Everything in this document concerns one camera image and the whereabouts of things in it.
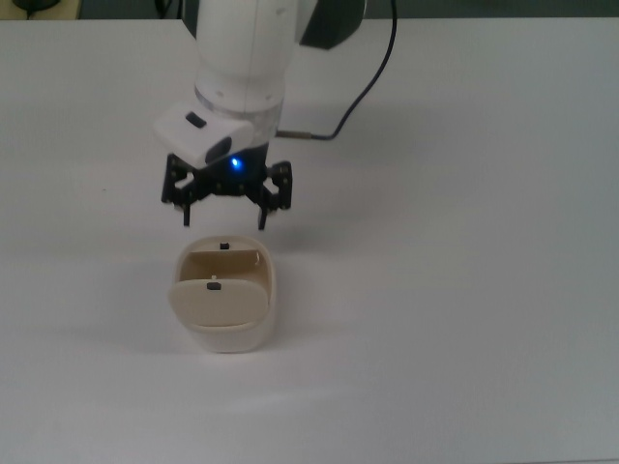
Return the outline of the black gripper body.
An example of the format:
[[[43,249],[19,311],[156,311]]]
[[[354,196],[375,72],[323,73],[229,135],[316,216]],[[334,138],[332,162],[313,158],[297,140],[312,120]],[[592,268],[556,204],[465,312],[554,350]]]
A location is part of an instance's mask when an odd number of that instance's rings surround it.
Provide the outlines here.
[[[267,178],[266,158],[269,144],[234,152],[232,140],[223,139],[204,156],[204,165],[192,169],[198,192],[243,196],[262,187]]]

